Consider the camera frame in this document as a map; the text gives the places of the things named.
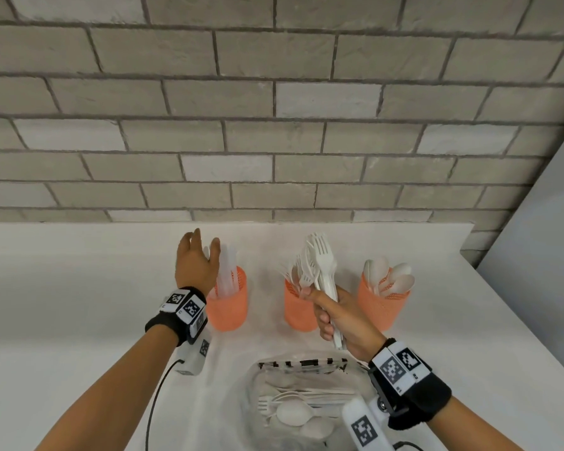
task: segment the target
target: hand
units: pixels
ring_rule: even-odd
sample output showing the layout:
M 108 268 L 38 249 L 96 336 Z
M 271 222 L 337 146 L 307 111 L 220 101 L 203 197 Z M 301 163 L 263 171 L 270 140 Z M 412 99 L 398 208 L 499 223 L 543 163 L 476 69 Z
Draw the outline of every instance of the hand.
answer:
M 366 317 L 355 298 L 340 286 L 336 287 L 338 303 L 316 288 L 303 288 L 301 297 L 313 302 L 320 335 L 331 341 L 334 328 L 343 333 L 347 350 L 360 361 L 370 361 L 382 348 L 386 337 Z
M 215 287 L 219 272 L 219 239 L 211 241 L 210 259 L 203 254 L 201 230 L 186 233 L 177 246 L 175 261 L 175 283 L 178 288 L 194 286 L 207 296 Z

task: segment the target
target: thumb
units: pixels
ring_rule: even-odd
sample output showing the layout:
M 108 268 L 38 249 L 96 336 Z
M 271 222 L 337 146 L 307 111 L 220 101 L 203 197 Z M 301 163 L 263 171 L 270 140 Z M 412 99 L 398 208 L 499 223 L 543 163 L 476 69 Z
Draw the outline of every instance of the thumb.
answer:
M 219 254 L 221 253 L 221 244 L 219 239 L 216 237 L 211 241 L 211 247 L 209 249 L 209 264 L 215 272 L 219 272 Z
M 323 291 L 316 290 L 316 288 L 310 288 L 306 291 L 307 289 L 308 288 L 304 288 L 301 290 L 301 295 L 327 311 L 331 319 L 340 318 L 345 314 L 343 307 L 338 302 L 332 300 Z

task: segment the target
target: forearm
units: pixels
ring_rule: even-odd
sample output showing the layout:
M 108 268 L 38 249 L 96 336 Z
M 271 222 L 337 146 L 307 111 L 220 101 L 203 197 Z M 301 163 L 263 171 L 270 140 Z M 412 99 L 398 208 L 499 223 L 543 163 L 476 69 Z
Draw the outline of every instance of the forearm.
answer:
M 428 426 L 449 451 L 523 451 L 455 397 Z
M 178 336 L 153 326 L 63 414 L 36 451 L 123 451 Z

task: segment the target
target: black cable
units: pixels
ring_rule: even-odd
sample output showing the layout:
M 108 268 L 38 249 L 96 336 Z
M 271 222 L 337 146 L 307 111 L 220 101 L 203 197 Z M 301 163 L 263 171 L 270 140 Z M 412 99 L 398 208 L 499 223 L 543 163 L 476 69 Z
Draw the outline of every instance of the black cable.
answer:
M 395 449 L 399 449 L 402 446 L 411 446 L 413 448 L 416 448 L 418 451 L 424 451 L 422 448 L 420 448 L 418 445 L 413 444 L 411 441 L 398 441 L 397 443 L 395 443 L 393 445 L 393 448 Z
M 154 399 L 153 399 L 153 406 L 150 407 L 150 414 L 149 414 L 149 423 L 146 425 L 146 442 L 144 445 L 144 450 L 145 451 L 149 451 L 149 433 L 150 433 L 150 422 L 153 419 L 153 411 L 154 411 L 154 406 L 157 403 L 157 397 L 159 396 L 159 391 L 161 391 L 161 387 L 163 386 L 163 382 L 165 381 L 165 379 L 167 378 L 167 375 L 169 375 L 169 372 L 171 372 L 171 370 L 173 369 L 174 365 L 176 365 L 177 363 L 183 363 L 184 360 L 183 359 L 178 359 L 176 362 L 174 362 L 173 364 L 170 365 L 170 368 L 167 369 L 167 371 L 165 372 L 165 375 L 163 376 L 163 378 L 161 379 L 161 383 L 159 383 L 159 387 L 157 388 L 157 392 L 154 394 Z

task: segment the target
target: orange cup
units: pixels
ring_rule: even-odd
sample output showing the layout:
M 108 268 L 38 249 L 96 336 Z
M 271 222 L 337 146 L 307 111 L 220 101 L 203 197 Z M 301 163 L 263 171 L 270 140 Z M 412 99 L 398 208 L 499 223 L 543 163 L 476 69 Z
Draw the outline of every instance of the orange cup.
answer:
M 310 333 L 317 327 L 313 303 L 301 299 L 288 280 L 284 283 L 284 319 L 291 328 L 302 333 Z
M 216 287 L 215 295 L 207 296 L 207 317 L 218 331 L 226 332 L 238 329 L 247 319 L 247 274 L 240 267 L 237 267 L 237 270 L 238 293 L 226 298 L 218 298 Z
M 393 325 L 410 292 L 395 293 L 385 298 L 376 296 L 368 289 L 366 279 L 361 274 L 361 281 L 357 289 L 357 303 L 379 331 L 386 331 Z

